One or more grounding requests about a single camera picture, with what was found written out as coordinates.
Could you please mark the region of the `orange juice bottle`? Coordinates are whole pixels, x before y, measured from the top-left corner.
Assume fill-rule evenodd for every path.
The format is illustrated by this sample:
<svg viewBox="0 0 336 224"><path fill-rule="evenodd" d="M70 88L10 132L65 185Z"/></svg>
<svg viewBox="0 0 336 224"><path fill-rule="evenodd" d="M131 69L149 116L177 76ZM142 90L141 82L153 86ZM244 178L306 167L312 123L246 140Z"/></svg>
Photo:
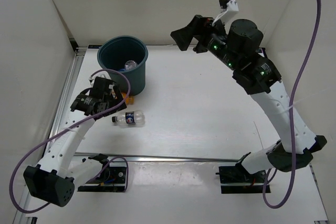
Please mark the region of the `orange juice bottle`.
<svg viewBox="0 0 336 224"><path fill-rule="evenodd" d="M117 95L115 94L114 91L112 91L111 94L112 94L115 98L117 98ZM123 98L125 98L126 93L122 92L121 94L122 94ZM134 96L131 96L131 95L128 96L128 97L126 98L126 100L125 100L125 104L126 104L126 105L133 105L133 104L134 104Z"/></svg>

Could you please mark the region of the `clear Pepsi bottle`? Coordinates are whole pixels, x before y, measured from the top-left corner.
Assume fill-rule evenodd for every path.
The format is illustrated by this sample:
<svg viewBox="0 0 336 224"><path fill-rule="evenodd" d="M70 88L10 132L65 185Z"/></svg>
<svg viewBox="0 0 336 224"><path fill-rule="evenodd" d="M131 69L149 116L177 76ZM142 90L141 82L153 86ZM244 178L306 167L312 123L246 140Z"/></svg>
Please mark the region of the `clear Pepsi bottle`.
<svg viewBox="0 0 336 224"><path fill-rule="evenodd" d="M119 127L143 127L145 116L141 110L120 112L111 118L114 125Z"/></svg>

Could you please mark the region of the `red cap clear bottle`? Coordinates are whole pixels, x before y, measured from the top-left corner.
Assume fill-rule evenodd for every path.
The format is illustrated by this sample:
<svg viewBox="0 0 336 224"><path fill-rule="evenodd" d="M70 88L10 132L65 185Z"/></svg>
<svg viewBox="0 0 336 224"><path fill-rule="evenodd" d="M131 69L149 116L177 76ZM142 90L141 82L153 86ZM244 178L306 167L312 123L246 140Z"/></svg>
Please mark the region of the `red cap clear bottle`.
<svg viewBox="0 0 336 224"><path fill-rule="evenodd" d="M137 62L134 60L128 60L125 64L124 64L124 69L125 70L131 70L134 69L138 66Z"/></svg>

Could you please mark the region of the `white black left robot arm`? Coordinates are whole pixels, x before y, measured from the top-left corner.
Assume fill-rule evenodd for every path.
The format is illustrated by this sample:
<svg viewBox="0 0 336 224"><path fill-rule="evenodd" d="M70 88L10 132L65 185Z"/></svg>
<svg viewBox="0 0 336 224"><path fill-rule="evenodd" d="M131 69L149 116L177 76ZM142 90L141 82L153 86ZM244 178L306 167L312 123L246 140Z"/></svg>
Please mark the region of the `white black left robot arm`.
<svg viewBox="0 0 336 224"><path fill-rule="evenodd" d="M64 207L76 189L87 182L105 182L110 176L107 156L98 154L83 159L71 168L71 160L86 133L96 120L126 108L119 85L96 77L93 86L80 92L70 106L65 128L36 166L28 166L24 180L33 197Z"/></svg>

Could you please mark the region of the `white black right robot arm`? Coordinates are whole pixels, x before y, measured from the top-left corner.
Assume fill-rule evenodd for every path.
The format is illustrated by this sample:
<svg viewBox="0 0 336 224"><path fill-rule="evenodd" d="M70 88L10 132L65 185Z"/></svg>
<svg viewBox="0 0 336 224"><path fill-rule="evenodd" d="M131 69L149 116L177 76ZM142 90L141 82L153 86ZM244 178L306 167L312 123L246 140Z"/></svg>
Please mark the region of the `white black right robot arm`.
<svg viewBox="0 0 336 224"><path fill-rule="evenodd" d="M192 39L198 41L194 52L211 52L233 71L233 79L262 108L275 128L279 141L261 151L244 155L236 164L236 177L247 182L261 170L275 168L289 172L306 167L313 153L327 143L322 135L314 134L297 110L289 105L281 75L274 63L257 50L262 32L251 20L237 19L229 31L221 21L195 15L191 22L171 32L181 51L186 51Z"/></svg>

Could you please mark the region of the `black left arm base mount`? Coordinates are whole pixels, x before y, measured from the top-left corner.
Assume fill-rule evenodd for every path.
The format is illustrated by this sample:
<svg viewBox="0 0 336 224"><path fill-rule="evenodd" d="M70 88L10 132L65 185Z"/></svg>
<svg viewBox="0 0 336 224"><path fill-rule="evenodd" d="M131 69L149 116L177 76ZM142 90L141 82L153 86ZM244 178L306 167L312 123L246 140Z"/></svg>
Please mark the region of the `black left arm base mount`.
<svg viewBox="0 0 336 224"><path fill-rule="evenodd" d="M125 193L129 184L129 163L125 157L115 156L109 159L104 154L89 156L89 160L102 165L99 176L79 186L77 192Z"/></svg>

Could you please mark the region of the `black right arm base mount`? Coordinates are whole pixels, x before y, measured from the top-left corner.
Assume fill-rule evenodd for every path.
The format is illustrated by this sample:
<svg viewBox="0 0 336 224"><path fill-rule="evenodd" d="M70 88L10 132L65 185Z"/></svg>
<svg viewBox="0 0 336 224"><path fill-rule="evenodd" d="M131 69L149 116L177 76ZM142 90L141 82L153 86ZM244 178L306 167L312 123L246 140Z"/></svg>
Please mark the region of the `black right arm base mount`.
<svg viewBox="0 0 336 224"><path fill-rule="evenodd" d="M220 166L218 172L222 194L262 194L266 172L245 175L235 166Z"/></svg>

